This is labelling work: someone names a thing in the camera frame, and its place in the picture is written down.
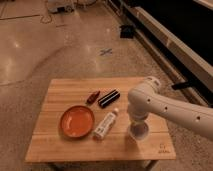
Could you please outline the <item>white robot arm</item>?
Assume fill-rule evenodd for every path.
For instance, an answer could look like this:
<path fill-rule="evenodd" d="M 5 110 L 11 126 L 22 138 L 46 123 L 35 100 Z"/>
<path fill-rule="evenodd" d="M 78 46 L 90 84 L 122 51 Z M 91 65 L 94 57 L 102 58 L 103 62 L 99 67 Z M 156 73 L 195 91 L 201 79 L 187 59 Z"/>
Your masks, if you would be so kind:
<path fill-rule="evenodd" d="M 127 111 L 131 122 L 142 122 L 153 113 L 213 141 L 213 108 L 160 95 L 160 88 L 160 81 L 148 76 L 129 90 Z"/>

